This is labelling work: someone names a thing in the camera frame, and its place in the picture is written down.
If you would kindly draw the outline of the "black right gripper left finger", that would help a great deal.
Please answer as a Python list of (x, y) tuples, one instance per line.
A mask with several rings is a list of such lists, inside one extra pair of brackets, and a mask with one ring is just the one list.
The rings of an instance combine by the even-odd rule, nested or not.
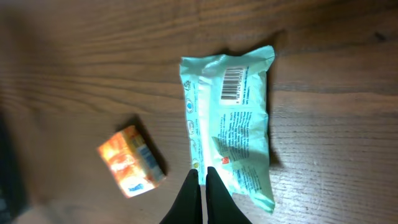
[(202, 224), (203, 211), (198, 171), (191, 169), (166, 216), (160, 224)]

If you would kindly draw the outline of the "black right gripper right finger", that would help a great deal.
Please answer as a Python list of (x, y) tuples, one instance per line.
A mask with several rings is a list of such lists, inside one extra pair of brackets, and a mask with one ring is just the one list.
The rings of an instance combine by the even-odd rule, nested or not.
[(251, 224), (235, 204), (214, 167), (206, 176), (206, 206), (208, 224)]

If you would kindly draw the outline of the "orange tissue pack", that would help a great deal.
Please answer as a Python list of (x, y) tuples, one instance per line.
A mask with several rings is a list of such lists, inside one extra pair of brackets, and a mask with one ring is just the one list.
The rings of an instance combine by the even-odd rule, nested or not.
[(135, 126), (128, 126), (97, 151), (126, 198), (146, 193), (165, 179), (157, 159)]

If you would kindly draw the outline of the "teal wipes packet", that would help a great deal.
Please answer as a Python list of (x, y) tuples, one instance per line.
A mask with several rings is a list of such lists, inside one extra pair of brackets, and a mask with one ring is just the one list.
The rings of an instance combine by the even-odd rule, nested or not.
[(247, 195), (268, 213), (275, 209), (266, 111), (270, 45), (242, 56), (183, 57), (180, 78), (191, 164), (204, 185), (214, 167), (229, 194)]

